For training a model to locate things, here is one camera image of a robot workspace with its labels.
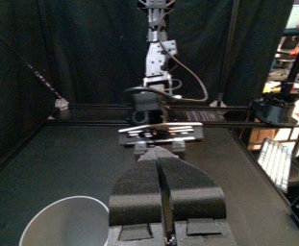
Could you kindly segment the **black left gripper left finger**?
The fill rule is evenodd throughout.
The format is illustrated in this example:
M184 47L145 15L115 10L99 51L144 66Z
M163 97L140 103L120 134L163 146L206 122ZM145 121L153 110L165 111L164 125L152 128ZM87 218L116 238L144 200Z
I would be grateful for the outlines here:
M109 197L109 225L125 226L160 222L160 193L156 162L160 147L140 156L117 178Z

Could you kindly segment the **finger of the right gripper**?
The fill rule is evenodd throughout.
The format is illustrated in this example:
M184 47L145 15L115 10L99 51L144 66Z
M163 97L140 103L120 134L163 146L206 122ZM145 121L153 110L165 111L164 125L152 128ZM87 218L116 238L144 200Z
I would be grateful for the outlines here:
M172 142L172 152L176 154L183 153L186 150L186 144L183 140L175 140Z
M133 154L141 156L148 150L148 145L144 142L136 142L133 146Z

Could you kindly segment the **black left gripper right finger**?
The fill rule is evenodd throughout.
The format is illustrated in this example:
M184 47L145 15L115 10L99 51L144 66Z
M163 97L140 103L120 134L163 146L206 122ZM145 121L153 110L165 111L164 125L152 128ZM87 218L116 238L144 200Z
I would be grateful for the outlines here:
M212 177L164 148L156 148L156 159L171 191L173 218L224 219L224 194Z

